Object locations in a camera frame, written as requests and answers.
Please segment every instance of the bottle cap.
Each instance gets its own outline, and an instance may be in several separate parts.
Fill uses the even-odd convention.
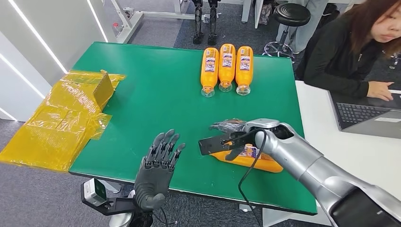
[[[240,84],[237,87],[236,91],[237,91],[237,94],[239,94],[241,96],[245,96],[251,92],[251,88],[246,84]]]
[[[206,98],[213,97],[215,94],[214,89],[212,87],[203,87],[200,93]]]
[[[222,81],[218,88],[220,89],[220,91],[222,92],[229,92],[233,89],[233,85],[231,84],[231,82],[229,81]]]

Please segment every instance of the brown hair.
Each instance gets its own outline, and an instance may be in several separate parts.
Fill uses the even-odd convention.
[[[351,44],[354,53],[360,53],[362,47],[366,44],[365,40],[370,35],[372,26],[394,5],[397,5],[394,9],[396,11],[401,5],[401,0],[366,0],[344,14],[344,16],[350,17]],[[391,56],[401,51],[401,38],[391,40],[382,45],[386,55]]]

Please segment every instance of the black jacket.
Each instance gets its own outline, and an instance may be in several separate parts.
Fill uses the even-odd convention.
[[[318,30],[305,49],[296,75],[306,84],[348,96],[366,97],[368,82],[363,81],[382,53],[372,40],[360,54],[351,51],[350,23],[342,16]]]

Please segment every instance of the plastic bottle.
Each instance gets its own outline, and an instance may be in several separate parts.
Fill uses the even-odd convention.
[[[251,92],[249,85],[253,78],[253,50],[249,46],[238,49],[235,81],[238,84],[237,94],[245,96]]]
[[[220,48],[220,61],[218,67],[218,88],[222,92],[233,89],[232,81],[235,77],[235,47],[232,44],[223,44]]]
[[[228,162],[240,166],[247,166],[250,167],[255,160],[255,157],[258,155],[260,152],[259,149],[255,148],[252,146],[252,144],[247,144],[244,148],[244,151],[237,156],[234,160],[232,161],[227,161],[226,160],[226,155],[228,155],[231,151],[222,151],[218,153],[211,154],[218,160],[222,162]],[[259,157],[258,161],[256,161],[255,164],[255,169],[260,169],[272,173],[279,173],[283,171],[283,167],[281,167],[274,159],[272,159],[270,156],[266,154],[261,154]]]
[[[202,91],[200,93],[206,98],[213,97],[214,86],[218,79],[218,50],[213,47],[206,48],[203,52],[202,73],[200,74],[200,82]]]

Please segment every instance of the silver robotic arm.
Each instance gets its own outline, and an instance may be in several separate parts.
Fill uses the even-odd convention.
[[[335,165],[286,123],[258,119],[244,130],[266,130],[262,152],[302,183],[320,203],[334,227],[401,227],[401,202],[378,186]],[[255,134],[257,147],[265,133]]]

